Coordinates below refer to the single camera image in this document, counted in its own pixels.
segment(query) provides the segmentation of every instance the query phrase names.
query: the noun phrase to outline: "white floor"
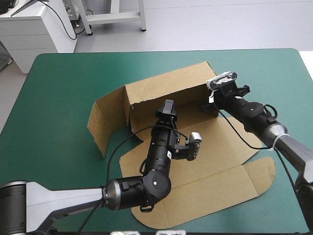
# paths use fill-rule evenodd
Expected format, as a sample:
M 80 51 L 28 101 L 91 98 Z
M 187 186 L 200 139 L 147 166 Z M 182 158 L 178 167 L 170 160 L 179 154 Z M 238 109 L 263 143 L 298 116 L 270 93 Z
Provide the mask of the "white floor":
M 106 0 L 86 0 L 94 14 Z M 121 0 L 121 11 L 138 8 Z M 295 48 L 313 77 L 313 0 L 145 0 L 140 22 L 94 25 L 78 35 L 75 52 Z M 0 132 L 24 83 L 15 63 L 0 72 Z

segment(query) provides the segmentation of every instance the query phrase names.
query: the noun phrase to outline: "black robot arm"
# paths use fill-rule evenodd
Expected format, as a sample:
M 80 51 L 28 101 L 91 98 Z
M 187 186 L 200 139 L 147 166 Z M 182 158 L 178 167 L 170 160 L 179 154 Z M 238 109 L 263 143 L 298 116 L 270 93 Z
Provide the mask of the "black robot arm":
M 5 184 L 0 188 L 0 235 L 45 235 L 56 219 L 98 207 L 114 211 L 139 206 L 142 212 L 150 212 L 170 193 L 171 160 L 194 160 L 201 143 L 199 133 L 193 132 L 185 145 L 179 145 L 172 100 L 165 101 L 156 117 L 139 176 L 112 179 L 107 188 L 48 190 L 36 182 Z
M 313 150 L 288 135 L 287 128 L 276 120 L 274 107 L 243 99 L 250 92 L 249 86 L 238 88 L 236 79 L 235 72 L 225 72 L 207 81 L 212 93 L 209 102 L 201 106 L 202 111 L 225 110 L 241 122 L 247 132 L 285 156 L 299 173 L 295 190 L 307 225 L 313 231 Z

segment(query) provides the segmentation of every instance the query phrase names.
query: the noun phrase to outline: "metal frame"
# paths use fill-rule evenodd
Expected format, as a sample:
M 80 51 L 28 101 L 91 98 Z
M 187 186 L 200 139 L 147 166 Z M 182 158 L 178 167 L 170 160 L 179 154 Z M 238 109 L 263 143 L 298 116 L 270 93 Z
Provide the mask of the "metal frame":
M 91 25 L 141 21 L 141 30 L 146 31 L 146 18 L 143 0 L 138 0 L 139 11 L 119 12 L 119 0 L 111 0 L 110 13 L 88 15 L 84 0 L 76 0 L 80 16 L 88 35 L 92 35 Z

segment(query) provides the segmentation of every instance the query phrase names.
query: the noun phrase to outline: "cardboard box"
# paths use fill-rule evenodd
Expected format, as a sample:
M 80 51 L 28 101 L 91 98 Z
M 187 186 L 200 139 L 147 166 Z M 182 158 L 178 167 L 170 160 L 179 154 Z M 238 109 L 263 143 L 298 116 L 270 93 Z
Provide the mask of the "cardboard box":
M 214 76 L 210 65 L 203 62 L 125 85 L 94 103 L 88 128 L 103 156 L 110 136 L 118 129 L 131 124 L 135 132 L 155 124 L 155 112 L 166 99 L 175 102 L 178 129 L 186 135 L 199 132 L 202 136 L 194 161 L 172 161 L 170 194 L 151 213 L 132 209 L 148 227 L 171 228 L 257 197 L 272 184 L 273 159 L 266 157 L 242 165 L 257 151 L 248 148 L 216 112 L 200 111 L 209 96 L 206 81 Z M 262 146 L 238 121 L 231 121 L 251 145 Z M 137 136 L 143 143 L 120 159 L 123 177 L 139 175 L 139 166 L 147 157 L 151 130 Z

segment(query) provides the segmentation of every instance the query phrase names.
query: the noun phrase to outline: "green tabletop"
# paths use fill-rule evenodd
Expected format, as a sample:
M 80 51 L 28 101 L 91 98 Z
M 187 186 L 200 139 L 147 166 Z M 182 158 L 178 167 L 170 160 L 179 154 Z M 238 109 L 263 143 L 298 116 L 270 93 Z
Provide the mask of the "green tabletop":
M 238 85 L 250 85 L 251 93 L 246 98 L 275 106 L 278 119 L 289 133 L 313 148 L 313 82 L 296 50 L 43 54 L 35 60 L 0 134 L 0 184 L 28 180 L 55 189 L 103 185 L 108 158 L 102 158 L 87 129 L 94 101 L 124 84 L 202 61 L 209 61 L 216 73 L 237 72 Z M 114 134 L 107 155 L 130 134 L 129 128 Z M 121 177 L 119 157 L 139 143 L 135 137 L 117 152 L 112 177 Z M 301 210 L 276 155 L 263 150 L 252 160 L 264 156 L 272 156 L 277 166 L 276 178 L 267 192 L 174 229 L 306 232 Z M 290 169 L 296 177 L 295 170 Z M 86 215 L 60 219 L 56 227 L 75 231 Z M 131 210 L 108 209 L 97 210 L 84 230 L 153 231 L 138 222 Z

